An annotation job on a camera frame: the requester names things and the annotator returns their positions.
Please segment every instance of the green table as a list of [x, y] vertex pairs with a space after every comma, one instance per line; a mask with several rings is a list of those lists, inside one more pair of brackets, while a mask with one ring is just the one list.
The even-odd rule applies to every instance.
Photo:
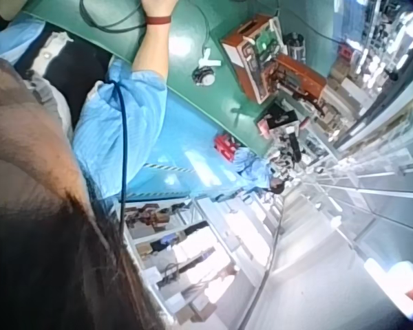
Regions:
[[[262, 155], [268, 148], [268, 142], [260, 136], [255, 125], [262, 108], [242, 93], [219, 43], [221, 37], [247, 20], [250, 5], [230, 0], [192, 2], [204, 10], [211, 26], [211, 38], [207, 43], [207, 47], [211, 48], [210, 58], [220, 59], [223, 64], [215, 69], [216, 82], [212, 86], [194, 85], [191, 73], [198, 65], [205, 36], [205, 24], [195, 6], [187, 0], [179, 0], [171, 26], [168, 86], [249, 148]], [[137, 4], [138, 0], [85, 0], [88, 11], [100, 24], [118, 21]], [[77, 34], [125, 60], [132, 61], [138, 49], [141, 31], [107, 34], [91, 28], [83, 22], [79, 14], [78, 0], [33, 0], [27, 4], [25, 11]], [[136, 14], [119, 27], [133, 26], [141, 21], [141, 15]]]

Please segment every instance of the hand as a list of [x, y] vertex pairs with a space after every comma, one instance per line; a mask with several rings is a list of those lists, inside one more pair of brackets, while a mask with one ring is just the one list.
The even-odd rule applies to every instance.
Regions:
[[142, 0], [142, 7], [148, 17], [171, 16], [178, 0]]

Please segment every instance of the worker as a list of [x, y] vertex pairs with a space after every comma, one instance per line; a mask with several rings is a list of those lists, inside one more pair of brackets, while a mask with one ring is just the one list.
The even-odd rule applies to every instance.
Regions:
[[273, 176], [270, 162], [254, 154], [249, 148], [239, 147], [234, 155], [235, 171], [242, 176], [251, 188], [258, 187], [276, 195], [284, 191], [282, 180]]
[[[162, 126], [176, 2], [142, 0], [150, 19], [133, 66], [115, 60], [108, 71], [127, 108], [129, 178]], [[3, 53], [21, 43], [2, 32]], [[36, 79], [49, 87], [43, 76]], [[122, 120], [114, 86], [100, 82], [89, 91], [71, 145], [60, 120], [65, 114], [42, 105], [42, 90], [32, 90], [37, 83], [0, 58], [0, 329], [164, 329], [99, 199], [120, 190]], [[70, 101], [57, 95], [52, 104], [61, 99]]]

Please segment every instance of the red wristband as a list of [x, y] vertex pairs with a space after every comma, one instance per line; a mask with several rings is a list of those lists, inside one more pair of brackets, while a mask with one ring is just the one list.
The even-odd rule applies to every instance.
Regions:
[[171, 23], [171, 16], [166, 17], [145, 17], [145, 23], [147, 25], [164, 25]]

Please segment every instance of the blue cable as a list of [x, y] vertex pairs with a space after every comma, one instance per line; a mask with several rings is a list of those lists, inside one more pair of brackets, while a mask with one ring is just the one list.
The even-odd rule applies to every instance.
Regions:
[[121, 182], [121, 209], [119, 223], [119, 235], [120, 239], [122, 239], [125, 226], [125, 191], [127, 186], [127, 113], [125, 112], [125, 103], [120, 85], [114, 80], [110, 80], [109, 84], [113, 84], [115, 86], [115, 90], [118, 92], [119, 103], [121, 105], [121, 116], [123, 117], [123, 178]]

